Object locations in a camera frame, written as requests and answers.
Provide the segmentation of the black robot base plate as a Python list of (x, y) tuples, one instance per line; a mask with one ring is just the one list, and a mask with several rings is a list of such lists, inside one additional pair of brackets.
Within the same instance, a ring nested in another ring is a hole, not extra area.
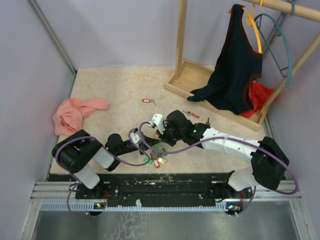
[(95, 209), (217, 209), (233, 215), (244, 208), (253, 189), (234, 190), (230, 173), (144, 173), (101, 174), (93, 189), (80, 184), (77, 200), (101, 200)]

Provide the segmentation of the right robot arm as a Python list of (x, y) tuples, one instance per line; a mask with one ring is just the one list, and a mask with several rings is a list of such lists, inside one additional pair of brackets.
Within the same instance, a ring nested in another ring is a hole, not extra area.
[(192, 123), (179, 110), (161, 117), (158, 131), (160, 139), (170, 146), (183, 141), (189, 146), (196, 144), (199, 148), (219, 151), (246, 162), (248, 167), (234, 170), (223, 185), (223, 192), (229, 198), (256, 185), (277, 190), (285, 167), (290, 163), (273, 138), (251, 140), (229, 135), (206, 123)]

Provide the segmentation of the large keyring with coloured tags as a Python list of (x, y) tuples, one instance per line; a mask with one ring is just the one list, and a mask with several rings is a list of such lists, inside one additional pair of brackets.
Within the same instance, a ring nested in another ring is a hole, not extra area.
[(168, 162), (165, 159), (167, 156), (165, 152), (166, 150), (163, 148), (163, 145), (161, 143), (157, 143), (153, 146), (153, 149), (150, 153), (150, 160), (148, 160), (148, 158), (144, 158), (143, 162), (154, 166), (156, 169), (159, 169), (161, 164), (166, 164)]

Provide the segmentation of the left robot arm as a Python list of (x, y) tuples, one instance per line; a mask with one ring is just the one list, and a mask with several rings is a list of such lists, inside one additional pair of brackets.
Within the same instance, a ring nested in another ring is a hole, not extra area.
[(82, 129), (55, 145), (51, 154), (60, 167), (85, 185), (88, 195), (97, 199), (103, 195), (104, 186), (89, 162), (93, 160), (111, 172), (121, 163), (117, 157), (135, 151), (143, 155), (147, 149), (136, 128), (129, 133), (128, 140), (124, 141), (119, 134), (113, 133), (106, 144)]

